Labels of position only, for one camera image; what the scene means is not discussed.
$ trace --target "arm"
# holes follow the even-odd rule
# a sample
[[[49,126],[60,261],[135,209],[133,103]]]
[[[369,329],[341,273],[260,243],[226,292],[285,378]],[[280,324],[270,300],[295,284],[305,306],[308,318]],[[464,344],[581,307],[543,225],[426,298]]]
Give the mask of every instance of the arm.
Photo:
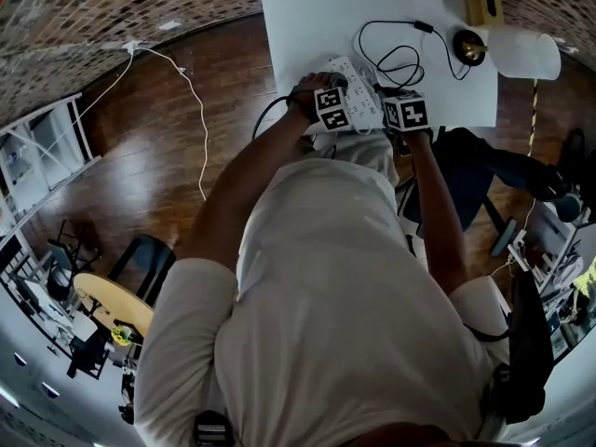
[[[210,260],[169,270],[135,381],[134,425],[147,447],[195,444],[195,417],[214,407],[207,393],[215,340],[236,294],[234,273]]]
[[[298,89],[326,88],[330,77],[310,74]],[[300,93],[295,98],[314,105],[313,93]],[[236,271],[240,242],[252,209],[309,126],[300,107],[292,103],[276,124],[236,156],[198,212],[182,258],[208,259]]]
[[[403,139],[416,169],[428,271],[449,295],[468,280],[464,232],[428,136],[416,131],[403,134]]]

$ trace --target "white desk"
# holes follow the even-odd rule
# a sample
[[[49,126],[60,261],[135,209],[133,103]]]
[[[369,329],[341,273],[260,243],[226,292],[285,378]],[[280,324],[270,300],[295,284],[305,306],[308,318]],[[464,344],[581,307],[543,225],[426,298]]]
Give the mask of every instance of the white desk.
[[[300,77],[316,71],[329,57],[358,52],[356,37],[369,20],[421,20],[434,26],[447,45],[465,28],[464,0],[263,0],[271,59],[279,95],[286,95]],[[475,30],[486,41],[486,33]],[[362,37],[364,50],[379,61],[397,45],[415,47],[427,75],[410,87],[427,98],[429,123],[438,126],[494,127],[497,72],[487,55],[463,81],[449,70],[445,47],[435,34],[410,25],[370,25]],[[456,73],[462,64],[452,53]],[[415,62],[408,49],[399,50],[383,67]],[[392,75],[408,79],[412,68]],[[386,86],[392,85],[384,77]]]
[[[68,313],[64,311],[64,309],[58,303],[56,303],[56,301],[49,296],[49,294],[47,294],[47,289],[41,282],[28,279],[24,279],[23,282],[35,295],[39,306],[44,310],[44,313],[46,313],[49,318],[60,323],[64,327],[73,326],[73,322],[71,321]]]

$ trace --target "beige t-shirt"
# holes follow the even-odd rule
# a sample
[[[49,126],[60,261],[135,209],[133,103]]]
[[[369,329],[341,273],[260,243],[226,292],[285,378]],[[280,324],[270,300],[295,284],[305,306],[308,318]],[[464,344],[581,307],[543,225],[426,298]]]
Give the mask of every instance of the beige t-shirt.
[[[447,298],[407,250],[396,211],[375,171],[307,160],[260,199],[237,276],[175,264],[136,384],[147,445],[193,445],[213,372],[245,447],[334,447],[394,422],[473,439],[508,349],[482,345],[462,321],[501,334],[496,287],[478,278]]]

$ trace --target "wall outlet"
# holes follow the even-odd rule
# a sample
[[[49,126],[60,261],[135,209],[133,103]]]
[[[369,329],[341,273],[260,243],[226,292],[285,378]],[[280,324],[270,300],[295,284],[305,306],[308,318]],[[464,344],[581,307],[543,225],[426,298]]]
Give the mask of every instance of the wall outlet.
[[[139,45],[142,43],[141,40],[130,40],[126,45],[122,45],[122,48],[125,49],[130,56],[134,55],[134,52],[139,49]]]

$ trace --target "man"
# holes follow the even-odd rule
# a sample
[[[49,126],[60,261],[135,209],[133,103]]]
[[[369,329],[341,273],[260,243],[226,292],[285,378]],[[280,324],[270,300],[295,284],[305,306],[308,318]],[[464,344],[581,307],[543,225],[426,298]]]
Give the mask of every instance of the man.
[[[298,90],[329,80],[310,74]],[[294,97],[222,172],[169,271],[143,347],[136,428],[147,445],[196,445],[195,418],[220,392],[245,447],[475,439],[508,352],[464,322],[492,335],[507,326],[492,280],[468,281],[428,136],[404,135],[426,270],[396,216],[386,137],[341,137],[289,163],[314,108],[312,92]]]

